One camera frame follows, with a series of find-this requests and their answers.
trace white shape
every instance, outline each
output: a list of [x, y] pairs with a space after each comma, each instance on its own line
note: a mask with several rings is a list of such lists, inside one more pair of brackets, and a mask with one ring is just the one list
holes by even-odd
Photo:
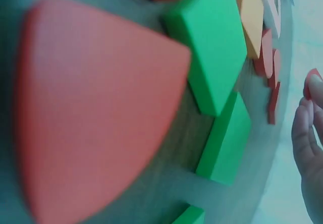
[[279, 38], [281, 35], [281, 0], [262, 0], [264, 7], [264, 22], [266, 27], [270, 28], [274, 38]]

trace green foam block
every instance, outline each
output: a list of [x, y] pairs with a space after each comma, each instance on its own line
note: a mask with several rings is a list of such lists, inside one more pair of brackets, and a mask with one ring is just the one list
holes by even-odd
[[247, 55], [236, 0], [181, 0], [163, 19], [170, 37], [191, 48], [188, 79], [201, 112], [217, 117]]
[[212, 127], [196, 173], [230, 185], [248, 141], [251, 120], [241, 95], [232, 92]]
[[190, 206], [173, 224], [203, 224], [204, 216], [205, 214], [202, 209]]

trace finger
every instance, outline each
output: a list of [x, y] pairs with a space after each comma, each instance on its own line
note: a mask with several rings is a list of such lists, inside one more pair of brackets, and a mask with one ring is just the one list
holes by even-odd
[[320, 147], [317, 145], [317, 141], [316, 141], [316, 137], [314, 134], [314, 129], [313, 127], [310, 127], [308, 129], [308, 141], [309, 141], [309, 145], [312, 148], [313, 154], [315, 156], [322, 154], [322, 150], [320, 149]]
[[308, 135], [308, 112], [303, 105], [299, 106], [295, 113], [292, 141], [295, 162], [303, 174], [307, 170], [308, 163], [314, 158]]
[[314, 120], [314, 106], [313, 101], [307, 100], [304, 97], [300, 100], [299, 105], [303, 105], [308, 112], [308, 126], [311, 127], [313, 125]]
[[308, 88], [314, 103], [323, 108], [323, 81], [321, 78], [318, 75], [312, 75]]
[[323, 110], [314, 104], [314, 126], [317, 131], [318, 138], [323, 143]]

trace hand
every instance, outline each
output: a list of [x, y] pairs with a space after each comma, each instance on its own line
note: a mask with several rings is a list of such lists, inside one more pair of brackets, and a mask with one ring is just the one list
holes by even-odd
[[293, 152], [302, 176], [302, 193], [314, 224], [323, 223], [323, 151], [317, 145], [313, 125], [323, 143], [323, 82], [316, 75], [309, 82], [312, 100], [301, 99], [292, 128]]

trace fingernail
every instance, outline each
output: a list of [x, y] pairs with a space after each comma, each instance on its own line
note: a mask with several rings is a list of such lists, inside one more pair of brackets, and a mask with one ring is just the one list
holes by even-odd
[[309, 83], [312, 85], [321, 84], [322, 82], [323, 82], [322, 79], [316, 74], [313, 74], [309, 79]]

